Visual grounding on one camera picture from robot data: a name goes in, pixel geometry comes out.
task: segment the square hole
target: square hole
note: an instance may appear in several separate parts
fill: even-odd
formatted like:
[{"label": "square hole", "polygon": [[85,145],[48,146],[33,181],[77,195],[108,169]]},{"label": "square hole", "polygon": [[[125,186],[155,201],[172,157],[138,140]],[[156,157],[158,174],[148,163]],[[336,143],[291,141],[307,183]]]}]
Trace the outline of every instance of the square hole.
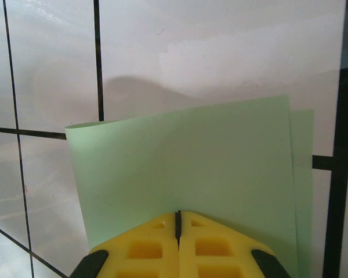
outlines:
[{"label": "square hole", "polygon": [[158,272],[119,271],[116,278],[158,278]]},{"label": "square hole", "polygon": [[128,252],[129,259],[160,259],[162,246],[160,242],[139,241],[133,242]]},{"label": "square hole", "polygon": [[196,256],[232,256],[227,240],[219,237],[209,237],[196,240]]},{"label": "square hole", "polygon": [[235,266],[199,265],[198,278],[244,278]]}]

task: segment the green paper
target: green paper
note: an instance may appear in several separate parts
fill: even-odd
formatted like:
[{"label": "green paper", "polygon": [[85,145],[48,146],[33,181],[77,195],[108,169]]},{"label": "green paper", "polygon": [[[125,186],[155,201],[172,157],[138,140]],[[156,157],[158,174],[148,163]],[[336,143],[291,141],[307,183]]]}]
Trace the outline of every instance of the green paper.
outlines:
[{"label": "green paper", "polygon": [[312,276],[313,111],[292,111],[290,114],[290,124],[296,205],[298,274],[301,278],[310,278]]},{"label": "green paper", "polygon": [[66,128],[89,245],[190,210],[270,246],[297,277],[289,113],[280,96]]}]

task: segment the tiled wall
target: tiled wall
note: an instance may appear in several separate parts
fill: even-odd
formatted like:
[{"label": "tiled wall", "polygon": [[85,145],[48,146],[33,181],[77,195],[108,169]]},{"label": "tiled wall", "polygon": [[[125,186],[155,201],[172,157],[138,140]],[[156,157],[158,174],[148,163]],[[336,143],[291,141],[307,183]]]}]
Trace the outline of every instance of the tiled wall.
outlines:
[{"label": "tiled wall", "polygon": [[65,126],[289,94],[315,112],[314,277],[339,276],[345,216],[347,278],[340,68],[345,0],[0,0],[0,277],[66,277],[88,252]]}]

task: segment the black rubber pad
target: black rubber pad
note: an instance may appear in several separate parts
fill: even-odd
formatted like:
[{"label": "black rubber pad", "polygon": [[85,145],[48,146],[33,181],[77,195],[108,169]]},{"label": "black rubber pad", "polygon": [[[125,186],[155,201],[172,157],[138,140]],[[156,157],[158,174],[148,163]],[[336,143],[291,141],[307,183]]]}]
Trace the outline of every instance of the black rubber pad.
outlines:
[{"label": "black rubber pad", "polygon": [[275,256],[258,249],[252,250],[251,254],[265,278],[291,278]]},{"label": "black rubber pad", "polygon": [[108,252],[106,250],[98,250],[83,257],[70,278],[97,278],[107,257]]}]

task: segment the black grout line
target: black grout line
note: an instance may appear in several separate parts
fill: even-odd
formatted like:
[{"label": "black grout line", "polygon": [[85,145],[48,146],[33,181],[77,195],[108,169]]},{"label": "black grout line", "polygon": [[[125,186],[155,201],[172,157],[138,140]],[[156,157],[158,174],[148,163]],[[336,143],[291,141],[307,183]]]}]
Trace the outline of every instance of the black grout line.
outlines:
[{"label": "black grout line", "polygon": [[[25,188],[25,185],[24,185],[24,175],[23,175],[22,148],[21,148],[21,139],[19,137],[19,134],[17,134],[17,141],[18,141],[18,151],[19,151],[19,167],[20,167],[20,171],[21,171],[21,183],[22,183],[22,193],[23,193],[24,216],[26,218],[28,248],[30,249],[30,251],[32,251],[31,236],[30,236],[30,223],[28,221],[28,211],[27,211],[26,188]],[[32,255],[31,254],[30,254],[30,264],[31,264],[32,278],[34,278],[35,277],[35,275],[34,275],[34,262],[32,260]]]},{"label": "black grout line", "polygon": [[19,135],[66,140],[66,134],[58,133],[58,132],[26,130],[26,129],[7,129],[4,127],[0,127],[0,132],[1,133],[10,133],[10,134],[19,134]]},{"label": "black grout line", "polygon": [[100,23],[99,23],[99,0],[94,0],[94,32],[95,32],[95,57],[97,66],[97,89],[98,89],[98,116],[99,121],[104,120],[103,107],[103,79],[102,79],[102,54],[100,50]]},{"label": "black grout line", "polygon": [[[16,87],[15,87],[15,84],[14,84],[15,80],[14,80],[14,70],[13,70],[12,48],[10,46],[9,23],[8,23],[8,13],[7,13],[7,10],[6,10],[6,0],[3,0],[3,9],[4,9],[4,18],[5,18],[6,39],[8,41],[10,77],[12,79],[14,118],[16,120],[16,129],[18,130],[19,129],[19,125],[18,125],[18,113],[17,113]],[[31,236],[30,236],[30,225],[28,223],[26,189],[24,187],[21,141],[20,141],[20,138],[19,138],[19,134],[17,134],[17,142],[18,142],[18,152],[19,152],[19,166],[20,166],[20,171],[21,171],[21,183],[22,183],[22,193],[23,193],[24,214],[25,214],[25,217],[26,217],[28,248],[30,249],[30,251],[32,251]],[[32,278],[34,278],[35,277],[34,276],[34,264],[33,264],[33,261],[32,261],[31,253],[30,253],[30,264],[31,264],[31,275],[32,275]]]},{"label": "black grout line", "polygon": [[[8,129],[8,128],[0,127],[0,133],[19,134],[19,135],[25,135],[25,136],[35,136],[35,137],[42,137],[42,138],[66,140],[66,134],[58,133],[58,132],[24,130],[24,129]],[[337,169],[338,167],[337,161],[332,156],[313,155],[312,162],[313,162],[313,165],[312,165],[313,169],[333,171]]]},{"label": "black grout line", "polygon": [[63,272],[61,272],[58,268],[55,268],[54,266],[52,266],[50,263],[48,263],[46,260],[44,260],[43,258],[41,258],[39,255],[35,254],[34,252],[31,252],[32,256],[37,259],[40,263],[42,263],[43,265],[45,265],[46,267],[48,267],[50,270],[52,270],[53,272],[57,273],[60,277],[62,278],[68,278],[67,275],[65,275]]},{"label": "black grout line", "polygon": [[46,260],[44,260],[43,258],[41,258],[39,255],[35,254],[34,252],[32,252],[30,249],[28,249],[26,246],[24,246],[23,244],[21,244],[20,242],[18,242],[16,239],[14,239],[13,237],[9,236],[6,232],[4,232],[2,229],[0,229],[0,234],[2,234],[3,236],[5,236],[7,239],[9,239],[11,242],[13,242],[15,245],[17,245],[18,247],[20,247],[23,251],[29,253],[29,255],[34,258],[36,258],[39,262],[41,262],[42,264],[44,264],[45,266],[47,266],[50,270],[54,271],[55,273],[57,273],[60,277],[62,278],[68,278],[63,272],[61,272],[60,270],[58,270],[57,268],[55,268],[53,265],[51,265],[50,263],[48,263]]},{"label": "black grout line", "polygon": [[333,148],[333,159],[336,167],[331,173],[323,278],[339,278],[340,275],[348,186],[348,65],[346,63],[348,63],[348,0],[345,7],[338,102],[336,105]]},{"label": "black grout line", "polygon": [[336,167],[336,163],[331,156],[313,155],[312,168],[320,170],[332,171]]},{"label": "black grout line", "polygon": [[336,167],[331,173],[323,278],[340,274],[348,183],[348,69],[340,71],[333,159]]}]

